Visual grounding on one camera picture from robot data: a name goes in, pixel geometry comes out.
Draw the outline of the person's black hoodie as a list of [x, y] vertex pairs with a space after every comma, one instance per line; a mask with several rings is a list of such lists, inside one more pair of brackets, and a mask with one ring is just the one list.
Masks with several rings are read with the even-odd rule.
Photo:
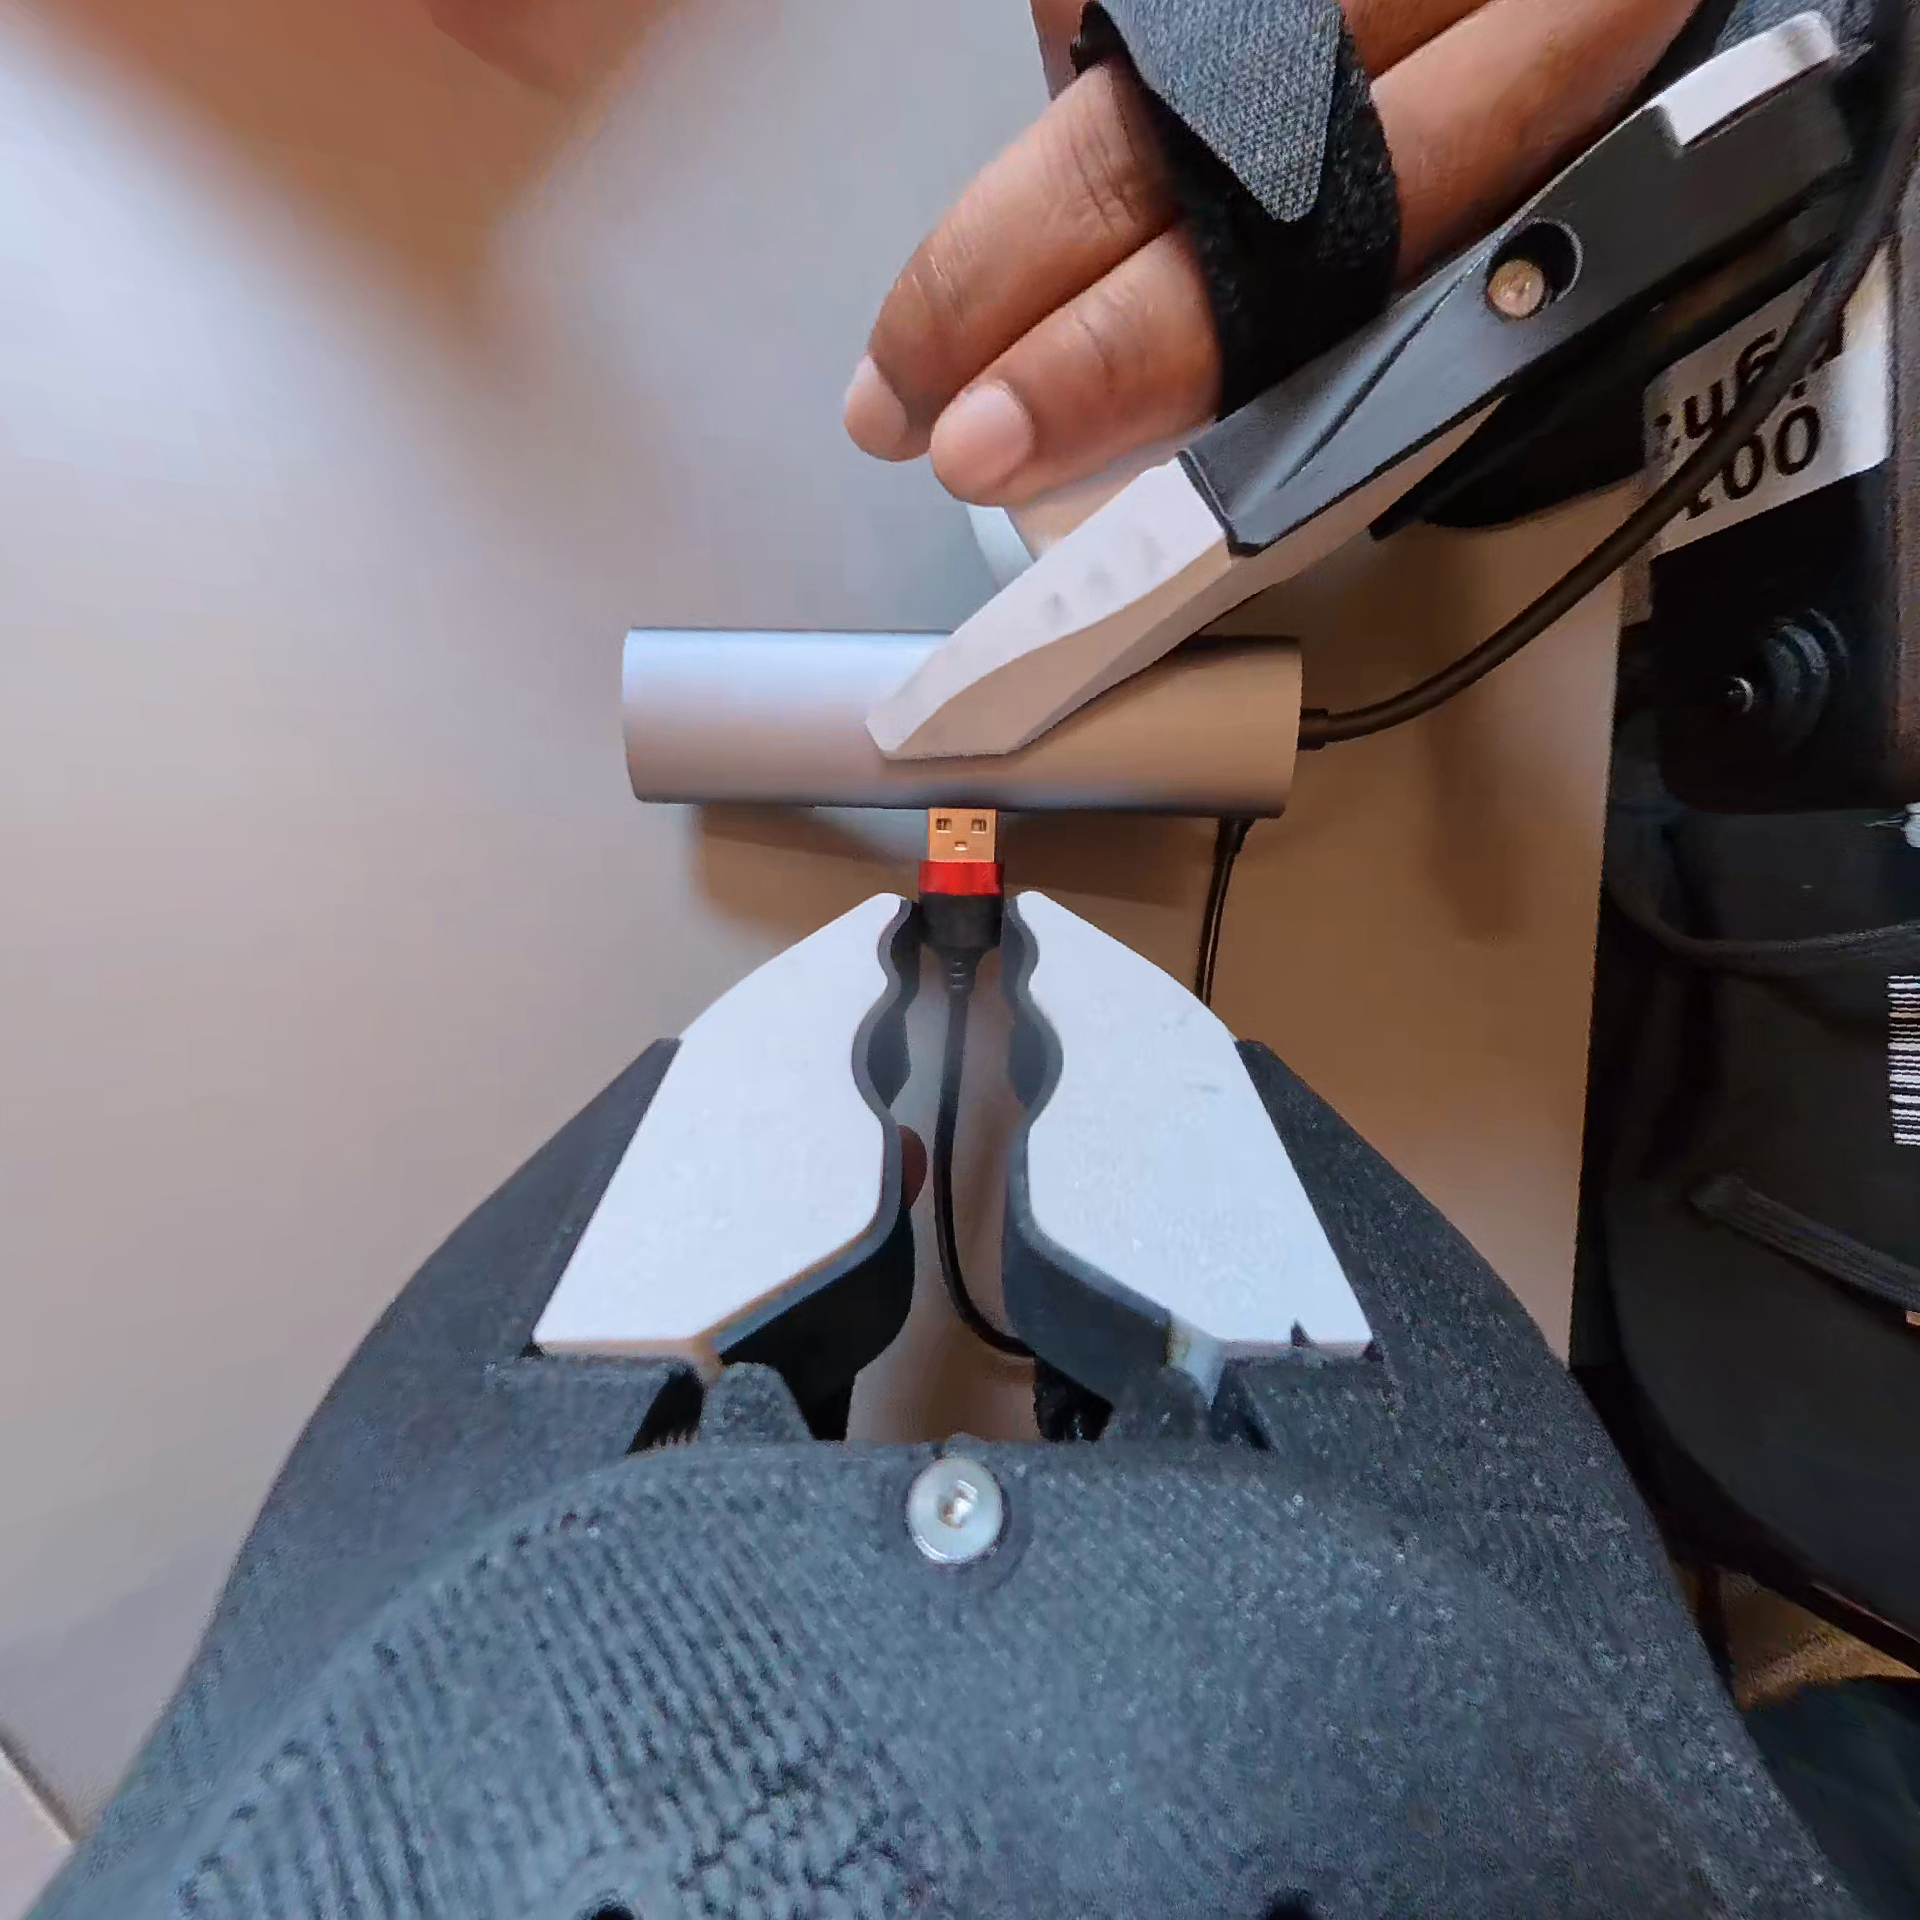
[[1582, 1325], [1697, 1560], [1915, 1660], [1915, 850], [1608, 805]]

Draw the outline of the grey usb hub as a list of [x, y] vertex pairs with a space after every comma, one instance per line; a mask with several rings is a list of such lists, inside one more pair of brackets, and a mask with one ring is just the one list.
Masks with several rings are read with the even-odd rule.
[[631, 632], [622, 734], [643, 802], [1277, 818], [1302, 668], [1277, 640], [1192, 640], [1038, 742], [885, 760], [865, 716], [934, 650], [923, 632]]

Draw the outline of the black usb cable red plug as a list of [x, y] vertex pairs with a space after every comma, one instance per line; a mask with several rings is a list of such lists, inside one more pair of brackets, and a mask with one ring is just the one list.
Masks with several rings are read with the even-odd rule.
[[999, 813], [989, 808], [934, 808], [918, 865], [920, 944], [943, 974], [943, 1053], [928, 1152], [934, 1253], [948, 1308], [991, 1354], [1030, 1360], [1022, 1339], [997, 1325], [967, 1282], [956, 1230], [953, 1148], [963, 1104], [969, 1013], [981, 961], [1001, 941], [1004, 868]]

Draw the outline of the person's right hand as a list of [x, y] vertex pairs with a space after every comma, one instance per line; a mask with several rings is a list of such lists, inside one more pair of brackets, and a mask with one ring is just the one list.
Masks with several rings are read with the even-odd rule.
[[[1085, 4], [1033, 4], [1049, 104], [920, 240], [846, 401], [852, 443], [1022, 505], [1169, 443], [1225, 403], [1192, 217], [1120, 56], [1078, 67]], [[1619, 118], [1688, 2], [1340, 6], [1393, 179], [1399, 290], [1500, 224]]]

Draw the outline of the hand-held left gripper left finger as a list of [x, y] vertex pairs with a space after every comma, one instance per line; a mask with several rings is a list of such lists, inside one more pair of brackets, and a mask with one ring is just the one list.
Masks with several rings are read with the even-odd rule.
[[532, 1332], [541, 1355], [775, 1369], [844, 1420], [916, 1251], [894, 1104], [920, 937], [879, 893], [789, 946], [669, 1052]]

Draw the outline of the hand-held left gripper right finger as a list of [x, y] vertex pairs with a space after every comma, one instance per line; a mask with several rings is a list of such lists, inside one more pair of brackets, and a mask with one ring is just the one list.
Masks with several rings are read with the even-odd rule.
[[1001, 987], [1001, 1302], [1030, 1354], [1112, 1406], [1166, 1369], [1213, 1404], [1236, 1362], [1361, 1357], [1369, 1318], [1232, 1032], [1040, 891], [1006, 908]]

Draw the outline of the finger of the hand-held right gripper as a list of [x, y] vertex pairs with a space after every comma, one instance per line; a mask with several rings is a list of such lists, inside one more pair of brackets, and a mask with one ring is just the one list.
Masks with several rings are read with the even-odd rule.
[[1848, 170], [1840, 45], [1803, 11], [1710, 58], [1345, 344], [1145, 469], [879, 699], [892, 762], [1001, 757], [1384, 526]]

